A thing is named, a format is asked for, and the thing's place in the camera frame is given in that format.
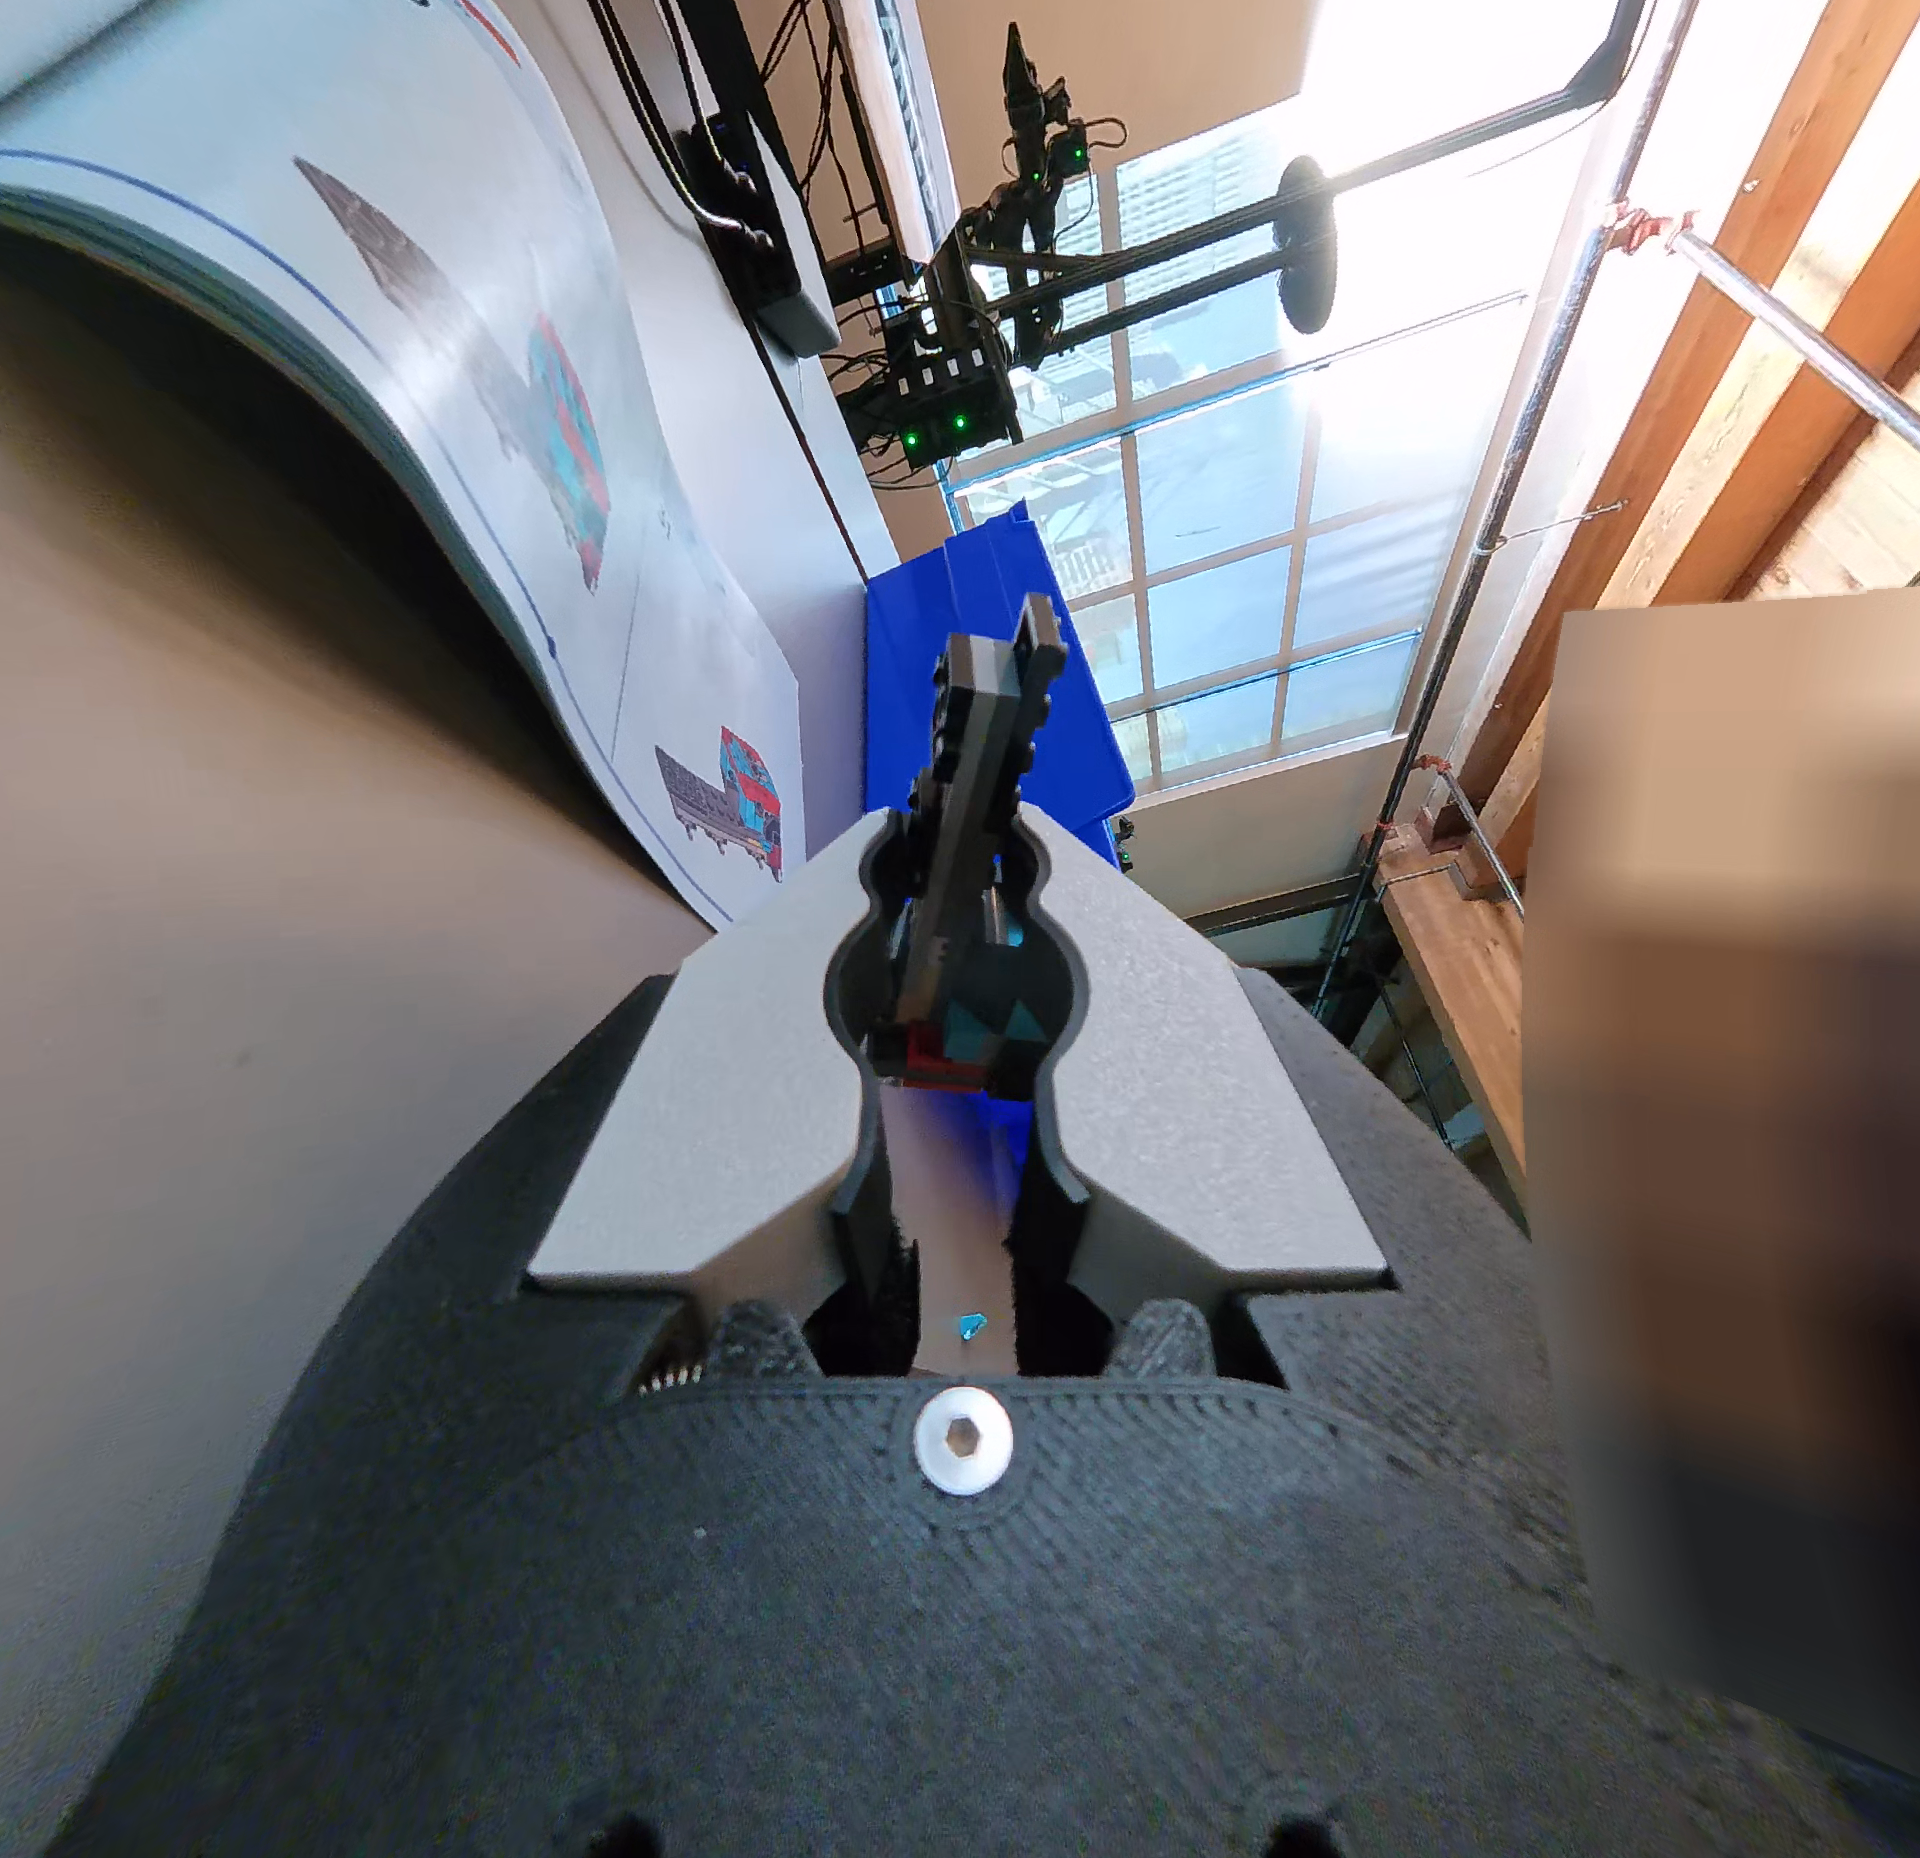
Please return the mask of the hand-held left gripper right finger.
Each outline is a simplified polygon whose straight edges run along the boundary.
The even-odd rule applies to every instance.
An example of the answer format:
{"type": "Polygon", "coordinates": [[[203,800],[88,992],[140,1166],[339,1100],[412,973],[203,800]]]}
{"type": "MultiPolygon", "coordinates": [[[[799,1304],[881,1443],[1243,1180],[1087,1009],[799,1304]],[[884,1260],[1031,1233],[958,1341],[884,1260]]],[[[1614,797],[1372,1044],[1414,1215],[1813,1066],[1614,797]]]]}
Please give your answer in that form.
{"type": "Polygon", "coordinates": [[[1149,1300],[1372,1289],[1390,1265],[1256,1014],[1256,976],[1054,818],[1031,916],[1066,954],[1013,1214],[1019,1366],[1102,1366],[1149,1300]]]}

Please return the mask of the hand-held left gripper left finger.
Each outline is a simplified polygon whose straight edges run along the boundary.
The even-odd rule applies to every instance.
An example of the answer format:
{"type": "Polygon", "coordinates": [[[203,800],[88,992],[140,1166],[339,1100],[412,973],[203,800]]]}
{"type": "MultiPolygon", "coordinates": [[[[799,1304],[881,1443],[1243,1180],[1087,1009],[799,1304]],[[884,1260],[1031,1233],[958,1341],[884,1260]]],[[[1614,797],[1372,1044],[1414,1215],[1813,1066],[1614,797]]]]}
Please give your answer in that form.
{"type": "Polygon", "coordinates": [[[919,1253],[890,1208],[875,1075],[841,982],[878,924],[865,813],[688,954],[530,1260],[550,1289],[665,1289],[718,1317],[831,1309],[830,1366],[913,1366],[919,1253]]]}

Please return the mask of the toy brick truck model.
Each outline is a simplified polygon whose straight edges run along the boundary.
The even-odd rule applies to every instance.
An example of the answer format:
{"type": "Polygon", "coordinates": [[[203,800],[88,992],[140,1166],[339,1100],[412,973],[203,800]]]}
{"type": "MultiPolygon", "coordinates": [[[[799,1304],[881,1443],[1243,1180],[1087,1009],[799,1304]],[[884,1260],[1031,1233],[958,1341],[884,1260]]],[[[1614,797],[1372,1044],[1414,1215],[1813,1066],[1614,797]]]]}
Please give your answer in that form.
{"type": "Polygon", "coordinates": [[[932,759],[875,862],[881,1079],[1030,1100],[1069,1025],[1071,973],[1031,912],[1043,865],[1019,822],[1019,779],[1066,659],[1051,597],[1031,593],[1011,641],[953,634],[932,672],[932,759]]]}

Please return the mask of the blue plastic bin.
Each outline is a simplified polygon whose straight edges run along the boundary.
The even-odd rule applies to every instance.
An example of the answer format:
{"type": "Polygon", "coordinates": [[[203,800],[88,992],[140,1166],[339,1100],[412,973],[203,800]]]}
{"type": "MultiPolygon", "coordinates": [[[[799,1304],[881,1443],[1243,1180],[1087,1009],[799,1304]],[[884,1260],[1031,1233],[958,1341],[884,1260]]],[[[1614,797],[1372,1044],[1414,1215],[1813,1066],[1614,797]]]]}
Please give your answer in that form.
{"type": "Polygon", "coordinates": [[[1022,777],[1022,800],[1119,862],[1111,820],[1130,807],[1134,777],[1024,502],[870,579],[863,807],[905,810],[915,774],[929,764],[932,669],[947,650],[947,635],[962,631],[1013,640],[1030,593],[1043,593],[1058,609],[1069,665],[1051,691],[1051,716],[1037,759],[1022,777]]]}

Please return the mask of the grey desk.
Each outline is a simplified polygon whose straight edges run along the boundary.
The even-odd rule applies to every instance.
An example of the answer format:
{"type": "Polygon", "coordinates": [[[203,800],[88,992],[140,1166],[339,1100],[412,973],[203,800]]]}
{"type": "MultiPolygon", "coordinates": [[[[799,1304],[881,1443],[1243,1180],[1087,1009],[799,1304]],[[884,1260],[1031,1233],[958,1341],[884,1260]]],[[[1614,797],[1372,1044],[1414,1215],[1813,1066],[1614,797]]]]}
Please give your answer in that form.
{"type": "Polygon", "coordinates": [[[342,431],[3,245],[3,1856],[396,1227],[702,934],[342,431]]]}

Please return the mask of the thin metal rod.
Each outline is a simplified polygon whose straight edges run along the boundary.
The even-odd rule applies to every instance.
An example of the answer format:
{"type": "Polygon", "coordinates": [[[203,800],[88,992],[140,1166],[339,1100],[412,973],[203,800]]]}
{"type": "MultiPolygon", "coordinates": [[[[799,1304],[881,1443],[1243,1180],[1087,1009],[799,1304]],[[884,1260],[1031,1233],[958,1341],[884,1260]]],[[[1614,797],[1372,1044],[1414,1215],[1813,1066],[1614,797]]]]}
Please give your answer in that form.
{"type": "Polygon", "coordinates": [[[1525,918],[1525,892],[1517,889],[1510,865],[1499,860],[1499,850],[1493,839],[1487,834],[1471,797],[1462,793],[1456,769],[1443,758],[1432,758],[1428,764],[1433,766],[1433,777],[1443,782],[1454,810],[1458,810],[1458,818],[1469,822],[1469,834],[1474,839],[1479,865],[1491,869],[1497,880],[1497,885],[1487,885],[1478,873],[1469,877],[1465,869],[1458,869],[1456,880],[1462,883],[1465,897],[1493,901],[1499,895],[1510,904],[1513,916],[1525,918]]]}

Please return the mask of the large grid window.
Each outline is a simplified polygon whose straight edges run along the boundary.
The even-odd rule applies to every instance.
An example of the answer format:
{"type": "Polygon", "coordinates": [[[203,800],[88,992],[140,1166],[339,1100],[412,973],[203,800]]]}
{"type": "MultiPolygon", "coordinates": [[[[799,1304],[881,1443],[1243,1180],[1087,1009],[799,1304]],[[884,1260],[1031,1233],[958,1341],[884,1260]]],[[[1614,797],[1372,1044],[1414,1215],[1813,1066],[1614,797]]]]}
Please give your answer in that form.
{"type": "Polygon", "coordinates": [[[1140,790],[1397,725],[1583,153],[1581,126],[1350,191],[1300,332],[1252,226],[1069,298],[1066,323],[1224,289],[1016,367],[1013,447],[953,521],[1041,529],[1140,790]]]}

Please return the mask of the black equipment box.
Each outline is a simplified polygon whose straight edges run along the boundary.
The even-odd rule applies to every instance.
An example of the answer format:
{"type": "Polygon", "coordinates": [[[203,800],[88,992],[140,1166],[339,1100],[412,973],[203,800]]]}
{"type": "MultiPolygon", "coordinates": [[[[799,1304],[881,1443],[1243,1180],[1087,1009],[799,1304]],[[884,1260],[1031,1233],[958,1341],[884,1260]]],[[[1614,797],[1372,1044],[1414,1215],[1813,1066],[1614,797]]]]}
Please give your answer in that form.
{"type": "Polygon", "coordinates": [[[844,378],[834,398],[859,449],[902,447],[911,471],[1022,439],[1007,345],[972,283],[960,229],[881,309],[873,367],[844,378]]]}

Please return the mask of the silver ceiling pipe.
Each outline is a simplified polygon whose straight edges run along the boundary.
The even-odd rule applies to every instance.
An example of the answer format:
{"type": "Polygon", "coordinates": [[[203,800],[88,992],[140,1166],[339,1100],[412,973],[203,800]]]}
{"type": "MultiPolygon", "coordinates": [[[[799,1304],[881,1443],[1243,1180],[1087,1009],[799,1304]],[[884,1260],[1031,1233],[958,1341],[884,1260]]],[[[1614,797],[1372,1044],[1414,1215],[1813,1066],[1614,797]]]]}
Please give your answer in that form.
{"type": "Polygon", "coordinates": [[[1813,367],[1821,379],[1839,388],[1852,406],[1893,431],[1904,447],[1917,449],[1917,407],[1910,407],[1887,379],[1870,373],[1858,357],[1839,350],[1823,330],[1810,328],[1795,309],[1752,279],[1722,248],[1691,229],[1691,216],[1652,219],[1671,256],[1681,256],[1691,270],[1728,297],[1749,321],[1758,321],[1779,336],[1795,357],[1813,367]]]}

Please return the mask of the computer monitor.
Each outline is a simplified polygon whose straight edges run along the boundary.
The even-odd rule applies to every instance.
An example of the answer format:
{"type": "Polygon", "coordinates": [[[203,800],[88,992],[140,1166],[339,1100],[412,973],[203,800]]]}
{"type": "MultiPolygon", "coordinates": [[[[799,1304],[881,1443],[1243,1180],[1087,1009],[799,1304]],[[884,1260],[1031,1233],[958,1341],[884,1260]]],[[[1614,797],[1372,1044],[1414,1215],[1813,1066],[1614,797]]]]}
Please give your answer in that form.
{"type": "Polygon", "coordinates": [[[851,116],[875,157],[875,197],[902,258],[919,269],[962,203],[915,0],[830,0],[830,14],[851,76],[851,116]]]}

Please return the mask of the open instruction booklet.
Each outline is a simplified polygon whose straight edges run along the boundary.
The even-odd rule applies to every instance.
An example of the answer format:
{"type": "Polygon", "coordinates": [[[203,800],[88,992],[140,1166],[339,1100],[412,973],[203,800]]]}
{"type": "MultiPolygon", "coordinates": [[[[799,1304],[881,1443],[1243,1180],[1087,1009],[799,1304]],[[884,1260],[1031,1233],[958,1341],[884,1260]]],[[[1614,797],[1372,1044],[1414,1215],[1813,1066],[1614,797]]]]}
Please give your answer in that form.
{"type": "Polygon", "coordinates": [[[3,216],[388,465],[707,924],[779,889],[799,683],[693,516],[588,164],[491,0],[3,0],[3,216]]]}

